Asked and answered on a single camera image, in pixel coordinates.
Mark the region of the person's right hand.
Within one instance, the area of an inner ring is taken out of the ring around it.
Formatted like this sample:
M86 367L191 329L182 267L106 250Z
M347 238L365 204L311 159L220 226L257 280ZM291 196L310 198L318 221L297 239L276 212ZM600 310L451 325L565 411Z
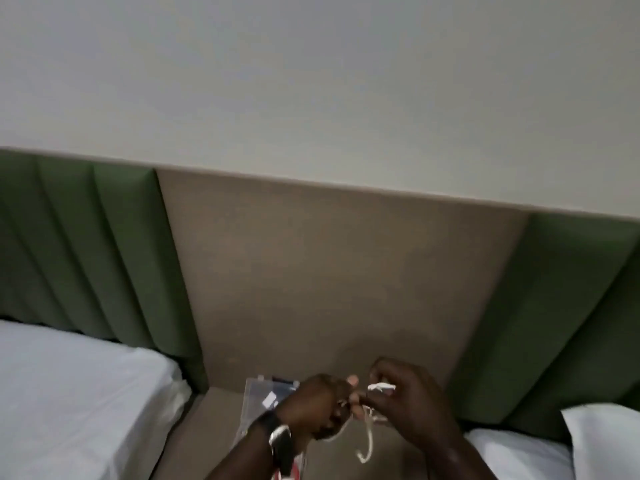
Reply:
M428 440L460 428L436 380L424 368L413 366L417 384L412 389L411 419L388 421L405 440L423 452Z

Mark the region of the person's left hand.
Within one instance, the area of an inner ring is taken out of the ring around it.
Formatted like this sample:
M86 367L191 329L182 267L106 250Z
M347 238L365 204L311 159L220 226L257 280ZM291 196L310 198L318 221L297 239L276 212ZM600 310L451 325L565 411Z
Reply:
M320 440L320 428L330 414L330 387L316 374L304 380L298 389L276 407L279 418L290 427L292 437L304 449Z

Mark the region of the person's right forearm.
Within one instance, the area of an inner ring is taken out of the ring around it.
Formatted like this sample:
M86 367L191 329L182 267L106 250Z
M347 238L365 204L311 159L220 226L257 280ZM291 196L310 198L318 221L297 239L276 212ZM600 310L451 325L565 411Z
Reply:
M498 480L459 430L428 440L422 449L435 480Z

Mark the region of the person's left forearm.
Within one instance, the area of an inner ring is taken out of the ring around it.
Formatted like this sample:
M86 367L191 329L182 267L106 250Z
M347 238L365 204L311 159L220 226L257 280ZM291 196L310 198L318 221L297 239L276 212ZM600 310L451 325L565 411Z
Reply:
M271 444L276 432L265 425L253 425L205 480L273 480L279 469Z

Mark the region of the black wristwatch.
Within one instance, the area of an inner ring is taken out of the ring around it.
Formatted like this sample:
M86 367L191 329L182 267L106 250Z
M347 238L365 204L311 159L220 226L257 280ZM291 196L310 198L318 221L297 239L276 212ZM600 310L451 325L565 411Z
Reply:
M288 478L296 469L296 446L291 429L277 415L269 410L256 418L250 428L265 436L269 450L269 464L272 475L277 474L280 480Z

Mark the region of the clear plastic package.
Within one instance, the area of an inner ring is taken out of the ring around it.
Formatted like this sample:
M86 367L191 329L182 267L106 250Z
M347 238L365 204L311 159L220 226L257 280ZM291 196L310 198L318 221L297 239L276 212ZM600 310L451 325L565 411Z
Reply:
M298 380L258 376L245 382L239 425L232 446L246 435L252 423L266 411L274 409L300 386Z

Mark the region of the red and white packet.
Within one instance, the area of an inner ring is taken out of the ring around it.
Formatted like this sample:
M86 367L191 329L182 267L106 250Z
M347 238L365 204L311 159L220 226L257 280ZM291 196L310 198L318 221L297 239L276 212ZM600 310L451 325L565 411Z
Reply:
M294 459L291 471L288 475L284 475L281 471L277 470L271 480L303 480L306 464L307 457L304 453L301 453Z

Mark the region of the brown nightstand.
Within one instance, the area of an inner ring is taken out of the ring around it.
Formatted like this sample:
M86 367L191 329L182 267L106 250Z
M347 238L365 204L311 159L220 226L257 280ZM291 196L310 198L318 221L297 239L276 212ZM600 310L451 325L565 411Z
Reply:
M228 453L239 428L243 396L210 388L196 400L170 435L150 480L204 480ZM366 432L350 424L332 442L313 442L307 450L302 480L440 480L424 456L392 428L373 428L374 451L361 464L355 450L365 450Z

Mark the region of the bed with white sheet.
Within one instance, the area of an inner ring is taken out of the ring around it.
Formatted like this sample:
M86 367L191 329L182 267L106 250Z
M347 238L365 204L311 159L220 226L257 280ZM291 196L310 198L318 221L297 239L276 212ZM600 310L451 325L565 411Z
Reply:
M498 480L575 480L572 452L564 444L494 429L474 429L465 437Z
M0 320L0 480L150 480L192 394L151 349Z

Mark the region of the green padded headboard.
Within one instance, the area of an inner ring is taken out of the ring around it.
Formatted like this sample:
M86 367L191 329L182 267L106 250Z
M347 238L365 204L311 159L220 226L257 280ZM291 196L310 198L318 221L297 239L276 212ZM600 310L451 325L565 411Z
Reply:
M155 169L0 149L0 318L204 357Z
M562 442L566 408L640 409L640 219L528 218L447 395L466 428Z

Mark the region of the white pillow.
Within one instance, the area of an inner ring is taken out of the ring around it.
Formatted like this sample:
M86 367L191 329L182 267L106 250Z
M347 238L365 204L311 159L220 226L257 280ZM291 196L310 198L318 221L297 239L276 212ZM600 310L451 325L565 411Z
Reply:
M561 414L571 435L575 480L640 480L640 411L600 403Z

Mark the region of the brown upholstered wall panel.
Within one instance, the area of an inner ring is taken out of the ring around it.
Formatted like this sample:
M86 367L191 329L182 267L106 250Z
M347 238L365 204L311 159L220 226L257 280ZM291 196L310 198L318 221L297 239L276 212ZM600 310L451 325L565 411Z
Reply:
M451 200L160 169L204 366L365 373L378 356L446 383L527 212Z

